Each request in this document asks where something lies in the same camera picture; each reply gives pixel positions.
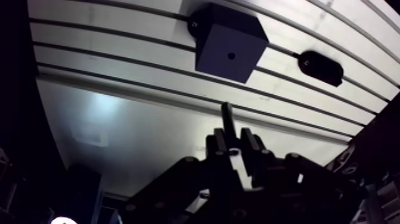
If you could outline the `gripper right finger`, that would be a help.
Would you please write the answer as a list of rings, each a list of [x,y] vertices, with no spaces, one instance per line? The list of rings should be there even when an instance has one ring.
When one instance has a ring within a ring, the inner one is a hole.
[[[343,175],[301,156],[277,158],[250,129],[240,150],[253,188],[261,190],[265,217],[276,223],[350,223],[367,191]]]

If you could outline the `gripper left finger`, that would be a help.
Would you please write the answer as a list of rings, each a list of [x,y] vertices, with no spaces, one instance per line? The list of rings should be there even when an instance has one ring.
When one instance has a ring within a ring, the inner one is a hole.
[[[177,223],[202,190],[206,203],[185,223],[229,223],[243,188],[233,169],[229,150],[237,146],[233,130],[215,129],[206,137],[205,160],[183,157],[162,175],[127,200],[125,223]]]

